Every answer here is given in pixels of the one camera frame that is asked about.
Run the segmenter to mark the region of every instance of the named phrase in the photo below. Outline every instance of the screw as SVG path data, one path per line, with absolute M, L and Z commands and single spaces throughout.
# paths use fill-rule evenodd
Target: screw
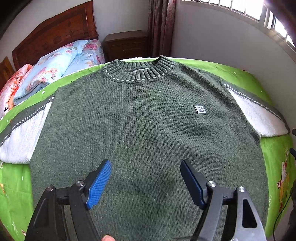
M 239 192 L 245 192 L 246 191 L 246 189 L 243 186 L 239 186 L 237 189 L 238 189 Z
M 84 185 L 84 181 L 77 181 L 76 186 L 82 187 Z
M 216 183 L 214 181 L 208 181 L 207 184 L 210 186 L 210 187 L 215 187 L 216 186 Z
M 51 192 L 53 189 L 54 189 L 54 186 L 48 186 L 48 187 L 46 188 L 46 191 Z

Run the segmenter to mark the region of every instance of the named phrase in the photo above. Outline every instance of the gray wall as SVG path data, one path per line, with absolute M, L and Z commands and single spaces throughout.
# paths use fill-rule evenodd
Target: gray wall
M 260 81 L 290 128 L 296 128 L 295 62 L 272 38 L 228 14 L 230 10 L 205 5 L 177 1 L 172 57 L 247 70 Z
M 0 61 L 8 56 L 12 60 L 12 50 L 44 20 L 88 0 L 33 0 L 19 13 L 0 40 Z M 106 35 L 144 30 L 148 27 L 148 0 L 93 0 L 94 17 L 100 41 Z

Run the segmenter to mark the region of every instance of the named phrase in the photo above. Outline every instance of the blue rubber pad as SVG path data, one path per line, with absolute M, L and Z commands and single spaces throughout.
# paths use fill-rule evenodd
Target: blue rubber pad
M 202 188 L 184 161 L 180 164 L 180 172 L 194 204 L 199 206 L 201 210 L 204 210 L 206 203 L 203 199 Z
M 89 210 L 99 202 L 104 188 L 110 178 L 111 171 L 112 165 L 108 160 L 89 189 L 89 196 L 86 201 L 86 206 Z

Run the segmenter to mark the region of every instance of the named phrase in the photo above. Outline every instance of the square logo badge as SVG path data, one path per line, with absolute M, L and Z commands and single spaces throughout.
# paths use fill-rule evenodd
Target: square logo badge
M 202 105 L 195 105 L 194 108 L 197 114 L 203 114 L 203 115 L 207 114 L 207 112 L 205 111 L 205 108 Z

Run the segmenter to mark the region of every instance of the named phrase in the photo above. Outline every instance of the sweater collar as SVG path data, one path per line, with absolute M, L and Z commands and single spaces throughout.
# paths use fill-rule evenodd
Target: sweater collar
M 114 60 L 103 67 L 104 73 L 119 83 L 150 82 L 163 78 L 175 66 L 175 62 L 161 55 L 145 62 Z

